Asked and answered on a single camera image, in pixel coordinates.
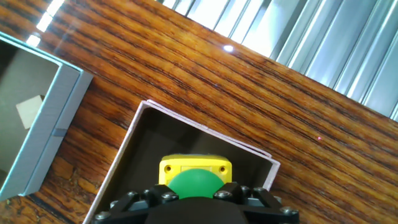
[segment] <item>box lid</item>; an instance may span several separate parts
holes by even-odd
[[[1,130],[2,133],[8,133],[7,137],[6,135],[3,137],[9,140],[2,141],[3,144],[9,144],[9,147],[1,146],[1,148],[12,152],[7,157],[0,156],[3,159],[7,158],[7,162],[0,162],[3,176],[2,179],[0,178],[0,201],[2,201],[24,193],[80,71],[47,57],[38,50],[30,49],[1,36],[0,44],[12,51],[10,58],[2,58],[3,61],[6,60],[6,63],[2,63],[5,66],[0,71],[3,72],[1,81],[3,84],[14,83],[12,89],[6,90],[7,95],[2,95],[9,101],[9,104],[3,108],[9,110],[10,116],[16,116],[16,119],[5,120],[4,123],[11,126],[7,130]],[[26,130],[18,115],[16,104],[36,95],[45,95],[45,99],[32,126]]]

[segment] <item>wood grain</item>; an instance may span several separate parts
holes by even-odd
[[[271,192],[303,223],[398,223],[398,124],[148,1],[2,1],[0,30],[95,77],[41,190],[0,203],[3,223],[81,223],[141,100],[263,148]],[[223,51],[232,45],[233,52]]]

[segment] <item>green dome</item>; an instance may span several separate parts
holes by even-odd
[[[224,186],[214,173],[204,169],[190,169],[176,175],[168,185],[180,199],[187,197],[208,197]]]

